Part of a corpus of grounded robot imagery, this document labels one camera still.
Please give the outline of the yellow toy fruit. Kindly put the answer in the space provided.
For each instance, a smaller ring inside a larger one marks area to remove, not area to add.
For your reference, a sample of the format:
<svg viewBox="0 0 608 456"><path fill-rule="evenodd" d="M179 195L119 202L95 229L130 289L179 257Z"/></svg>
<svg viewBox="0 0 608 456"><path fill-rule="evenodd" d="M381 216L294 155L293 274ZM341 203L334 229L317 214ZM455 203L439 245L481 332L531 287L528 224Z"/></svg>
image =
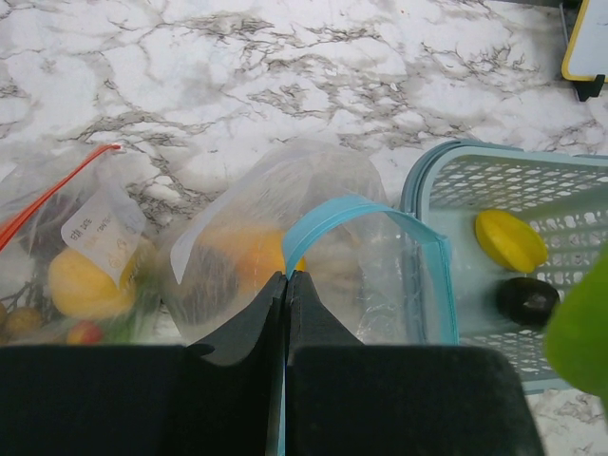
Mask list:
<svg viewBox="0 0 608 456"><path fill-rule="evenodd" d="M482 250L507 270L531 274L548 259L540 235L527 223L501 210L485 210L475 219Z"/></svg>

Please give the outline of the green leafy toy vegetable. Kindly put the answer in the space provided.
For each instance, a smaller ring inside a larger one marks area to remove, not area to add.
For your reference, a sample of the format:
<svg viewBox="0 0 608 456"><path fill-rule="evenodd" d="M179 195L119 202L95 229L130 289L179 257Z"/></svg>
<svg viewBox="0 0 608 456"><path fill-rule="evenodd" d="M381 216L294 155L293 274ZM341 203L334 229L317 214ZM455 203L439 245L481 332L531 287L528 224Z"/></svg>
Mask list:
<svg viewBox="0 0 608 456"><path fill-rule="evenodd" d="M607 396L607 252L554 311L546 328L549 365L572 387Z"/></svg>

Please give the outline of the large orange mango toy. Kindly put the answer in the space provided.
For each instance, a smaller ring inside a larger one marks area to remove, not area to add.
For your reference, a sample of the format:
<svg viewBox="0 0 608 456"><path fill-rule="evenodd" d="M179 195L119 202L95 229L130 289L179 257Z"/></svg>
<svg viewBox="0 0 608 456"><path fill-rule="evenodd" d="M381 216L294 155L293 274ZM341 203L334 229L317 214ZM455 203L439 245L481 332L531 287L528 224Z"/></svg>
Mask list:
<svg viewBox="0 0 608 456"><path fill-rule="evenodd" d="M285 235L281 229L244 226L235 230L205 230L199 243L219 249L231 260L236 266L238 290L249 293L261 289L274 273L285 273L282 252Z"/></svg>

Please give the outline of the teal plastic basket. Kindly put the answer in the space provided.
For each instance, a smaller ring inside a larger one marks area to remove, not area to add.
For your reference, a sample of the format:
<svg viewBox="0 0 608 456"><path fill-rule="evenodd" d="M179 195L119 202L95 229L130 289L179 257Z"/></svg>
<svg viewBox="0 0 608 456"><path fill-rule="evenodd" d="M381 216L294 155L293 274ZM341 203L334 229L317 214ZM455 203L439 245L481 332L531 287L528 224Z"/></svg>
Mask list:
<svg viewBox="0 0 608 456"><path fill-rule="evenodd" d="M543 330L607 250L606 158L445 142L413 165L401 208L449 242L459 342L501 352L529 393L564 389Z"/></svg>

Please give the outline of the orange zip clear bag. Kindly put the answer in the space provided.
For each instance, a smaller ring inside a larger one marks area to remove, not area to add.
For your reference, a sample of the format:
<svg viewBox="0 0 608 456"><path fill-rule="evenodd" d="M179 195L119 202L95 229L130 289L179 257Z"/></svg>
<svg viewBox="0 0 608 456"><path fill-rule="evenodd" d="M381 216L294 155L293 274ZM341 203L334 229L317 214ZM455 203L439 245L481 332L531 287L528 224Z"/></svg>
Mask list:
<svg viewBox="0 0 608 456"><path fill-rule="evenodd" d="M148 220L128 195L117 143L84 155L65 153L35 158L1 177L1 284L37 281L48 299L48 323L21 344L140 343L151 332L160 307L153 277L156 249ZM71 248L115 282L130 258L134 306L106 319L80 319L60 313L48 287L50 262Z"/></svg>

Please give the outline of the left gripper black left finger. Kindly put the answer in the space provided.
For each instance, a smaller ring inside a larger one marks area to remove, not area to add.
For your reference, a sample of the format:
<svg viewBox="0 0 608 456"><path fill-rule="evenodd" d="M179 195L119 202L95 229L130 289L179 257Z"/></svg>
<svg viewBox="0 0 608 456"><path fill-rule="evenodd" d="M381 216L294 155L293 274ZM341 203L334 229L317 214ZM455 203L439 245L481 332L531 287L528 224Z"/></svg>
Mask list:
<svg viewBox="0 0 608 456"><path fill-rule="evenodd" d="M189 345L1 350L5 455L262 455L279 421L275 274L234 317Z"/></svg>

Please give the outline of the black round toy fruit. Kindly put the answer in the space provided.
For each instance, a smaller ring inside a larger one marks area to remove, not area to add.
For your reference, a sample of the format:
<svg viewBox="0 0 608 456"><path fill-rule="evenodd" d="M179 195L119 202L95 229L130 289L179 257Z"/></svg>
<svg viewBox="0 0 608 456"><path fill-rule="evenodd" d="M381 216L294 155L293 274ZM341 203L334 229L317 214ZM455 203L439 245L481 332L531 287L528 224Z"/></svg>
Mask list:
<svg viewBox="0 0 608 456"><path fill-rule="evenodd" d="M499 312L523 326L543 328L561 303L558 291L550 284L531 277L503 281L496 292Z"/></svg>

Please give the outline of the dark purple toy fruit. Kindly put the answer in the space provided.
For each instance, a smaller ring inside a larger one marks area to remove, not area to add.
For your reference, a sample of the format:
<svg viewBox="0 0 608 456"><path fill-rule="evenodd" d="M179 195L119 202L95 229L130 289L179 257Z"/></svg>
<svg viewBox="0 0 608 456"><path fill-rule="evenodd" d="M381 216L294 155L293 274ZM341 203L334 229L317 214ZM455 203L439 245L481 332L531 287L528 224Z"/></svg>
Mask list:
<svg viewBox="0 0 608 456"><path fill-rule="evenodd" d="M220 250L198 246L190 256L181 286L189 318L206 321L225 311L236 297L236 265Z"/></svg>

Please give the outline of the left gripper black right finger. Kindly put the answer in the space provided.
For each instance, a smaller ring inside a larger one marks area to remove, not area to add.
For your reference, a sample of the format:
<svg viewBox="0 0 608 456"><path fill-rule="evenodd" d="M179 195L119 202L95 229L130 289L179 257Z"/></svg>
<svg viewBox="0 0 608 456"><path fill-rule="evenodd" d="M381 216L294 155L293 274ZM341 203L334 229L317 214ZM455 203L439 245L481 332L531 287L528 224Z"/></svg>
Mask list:
<svg viewBox="0 0 608 456"><path fill-rule="evenodd" d="M497 351L365 345L295 273L286 295L288 455L541 455L520 378Z"/></svg>

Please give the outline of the brown longan bunch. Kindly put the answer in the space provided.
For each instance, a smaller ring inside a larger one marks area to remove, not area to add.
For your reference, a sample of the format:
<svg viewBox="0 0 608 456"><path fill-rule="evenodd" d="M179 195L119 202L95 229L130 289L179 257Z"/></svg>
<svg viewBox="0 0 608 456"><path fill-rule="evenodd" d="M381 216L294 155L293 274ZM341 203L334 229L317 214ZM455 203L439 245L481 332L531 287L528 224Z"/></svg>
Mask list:
<svg viewBox="0 0 608 456"><path fill-rule="evenodd" d="M37 281L1 284L1 344L34 336L48 323L48 298Z"/></svg>

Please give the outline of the blue zip clear bag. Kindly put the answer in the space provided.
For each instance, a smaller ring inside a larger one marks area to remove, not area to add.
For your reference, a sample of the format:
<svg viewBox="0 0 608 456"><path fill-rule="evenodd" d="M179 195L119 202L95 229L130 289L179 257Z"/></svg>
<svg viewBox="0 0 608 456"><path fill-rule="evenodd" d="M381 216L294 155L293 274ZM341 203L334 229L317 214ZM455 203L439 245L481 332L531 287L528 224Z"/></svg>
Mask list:
<svg viewBox="0 0 608 456"><path fill-rule="evenodd" d="M264 226L286 232L284 276L306 273L329 312L366 344L454 344L447 239L389 205L364 154L320 142L268 152L223 194L163 239L161 299L181 337L194 342L243 311L241 293L206 321L189 318L183 277L205 230Z"/></svg>

